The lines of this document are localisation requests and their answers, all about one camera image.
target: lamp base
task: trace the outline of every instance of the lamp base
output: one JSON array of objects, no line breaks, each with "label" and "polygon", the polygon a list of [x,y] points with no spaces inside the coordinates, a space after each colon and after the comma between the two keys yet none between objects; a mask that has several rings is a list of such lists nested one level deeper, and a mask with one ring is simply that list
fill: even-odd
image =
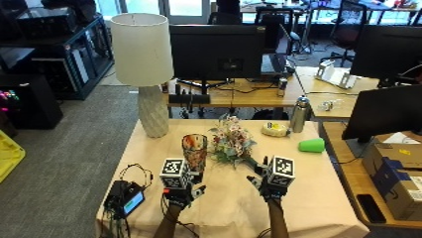
[{"label": "lamp base", "polygon": [[146,135],[162,137],[169,132],[169,110],[158,86],[138,88],[138,116]]}]

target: lamp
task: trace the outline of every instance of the lamp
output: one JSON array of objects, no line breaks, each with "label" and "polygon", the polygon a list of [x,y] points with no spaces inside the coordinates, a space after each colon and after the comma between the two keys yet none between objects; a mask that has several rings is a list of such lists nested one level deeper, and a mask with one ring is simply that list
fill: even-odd
[{"label": "lamp", "polygon": [[169,21],[161,15],[130,13],[110,19],[118,81],[138,87],[138,116],[149,137],[169,131],[169,111],[158,85],[174,75]]}]

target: flower bouquet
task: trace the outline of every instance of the flower bouquet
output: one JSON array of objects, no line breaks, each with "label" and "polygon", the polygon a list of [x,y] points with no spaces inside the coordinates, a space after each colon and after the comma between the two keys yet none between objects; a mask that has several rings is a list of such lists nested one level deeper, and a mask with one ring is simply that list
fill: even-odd
[{"label": "flower bouquet", "polygon": [[239,119],[235,116],[223,114],[218,118],[218,125],[210,128],[213,139],[213,154],[219,163],[237,165],[245,160],[250,160],[251,146],[255,142],[245,128],[239,126]]}]

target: green cup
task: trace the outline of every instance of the green cup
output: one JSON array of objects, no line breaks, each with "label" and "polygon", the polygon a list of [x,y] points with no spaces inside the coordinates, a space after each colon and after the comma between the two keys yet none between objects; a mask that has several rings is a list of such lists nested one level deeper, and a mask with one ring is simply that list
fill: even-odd
[{"label": "green cup", "polygon": [[322,138],[299,142],[301,152],[323,152],[326,150],[326,142]]}]

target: computer monitor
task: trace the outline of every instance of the computer monitor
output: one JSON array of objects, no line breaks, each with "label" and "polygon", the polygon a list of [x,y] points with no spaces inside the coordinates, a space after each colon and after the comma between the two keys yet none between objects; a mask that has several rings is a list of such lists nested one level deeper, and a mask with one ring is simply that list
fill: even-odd
[{"label": "computer monitor", "polygon": [[258,77],[263,33],[258,26],[170,25],[174,77],[186,83],[201,80],[202,94],[221,84],[207,80]]},{"label": "computer monitor", "polygon": [[366,25],[357,43],[351,74],[379,78],[378,87],[419,83],[415,78],[422,74],[422,67],[410,69],[422,64],[420,43],[422,28]]},{"label": "computer monitor", "polygon": [[342,134],[354,156],[361,156],[370,137],[422,129],[422,85],[362,91]]}]

